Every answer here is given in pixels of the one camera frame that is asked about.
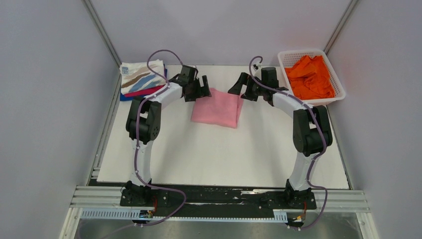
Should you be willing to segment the pink t shirt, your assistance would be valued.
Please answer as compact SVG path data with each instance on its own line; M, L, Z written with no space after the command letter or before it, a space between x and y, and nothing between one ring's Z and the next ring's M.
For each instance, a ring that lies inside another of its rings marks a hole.
M237 128L243 106L239 95L229 94L210 88L211 96L195 101L191 121Z

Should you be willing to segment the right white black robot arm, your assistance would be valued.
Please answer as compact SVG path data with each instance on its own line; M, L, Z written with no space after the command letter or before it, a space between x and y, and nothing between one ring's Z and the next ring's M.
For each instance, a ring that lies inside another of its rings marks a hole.
M287 88L280 87L274 67L257 67L254 74L242 72L228 93L249 101L257 101L262 96L264 101L293 120L292 138L297 151L295 166L285 190L268 199L269 207L316 208L311 178L318 159L333 141L327 109L307 104Z

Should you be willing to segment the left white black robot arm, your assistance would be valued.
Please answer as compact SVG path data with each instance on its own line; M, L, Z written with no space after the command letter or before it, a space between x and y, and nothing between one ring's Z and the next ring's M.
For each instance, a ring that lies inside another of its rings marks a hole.
M146 97L135 97L125 125L134 149L133 172L122 191L120 205L146 206L152 201L151 154L160 133L162 110L180 98L194 102L203 97L211 97L208 78L198 77L197 68L187 65L162 89Z

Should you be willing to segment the orange t shirt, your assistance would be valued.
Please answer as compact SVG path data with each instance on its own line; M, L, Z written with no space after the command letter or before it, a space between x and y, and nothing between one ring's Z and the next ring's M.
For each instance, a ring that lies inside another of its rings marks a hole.
M292 67L285 68L294 95L301 100L335 97L330 74L322 56L303 56Z

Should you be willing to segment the blue folded shirt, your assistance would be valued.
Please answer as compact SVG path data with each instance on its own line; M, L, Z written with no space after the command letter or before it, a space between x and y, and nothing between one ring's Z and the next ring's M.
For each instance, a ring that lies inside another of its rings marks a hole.
M125 101L131 101L131 100L133 100L134 99L134 97L131 97L131 98L126 98L122 93L120 93L120 96L119 96L119 100L121 101L121 102L125 102Z

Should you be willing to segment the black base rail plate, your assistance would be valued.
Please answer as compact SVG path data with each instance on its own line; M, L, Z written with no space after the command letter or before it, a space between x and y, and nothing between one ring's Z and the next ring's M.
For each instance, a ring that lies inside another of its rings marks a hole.
M270 208L268 199L284 189L200 186L200 185L154 185L152 199L144 207L152 207L156 216L220 216L220 217L268 217L273 210L305 212L315 210L309 206L302 209L284 207Z

